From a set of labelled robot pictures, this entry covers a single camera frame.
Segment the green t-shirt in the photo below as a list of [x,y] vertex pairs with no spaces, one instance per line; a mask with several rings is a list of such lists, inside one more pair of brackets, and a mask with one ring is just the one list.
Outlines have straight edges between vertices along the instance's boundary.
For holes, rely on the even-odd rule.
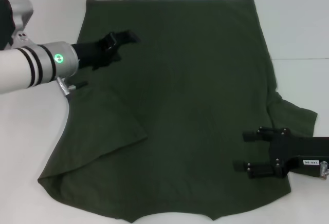
[[64,204],[134,222],[160,212],[217,219],[290,192],[288,179],[248,179],[232,161],[268,161],[242,131],[312,136],[316,114],[276,93],[253,0],[87,1],[79,42],[131,29],[140,44],[97,71],[70,102],[39,183]]

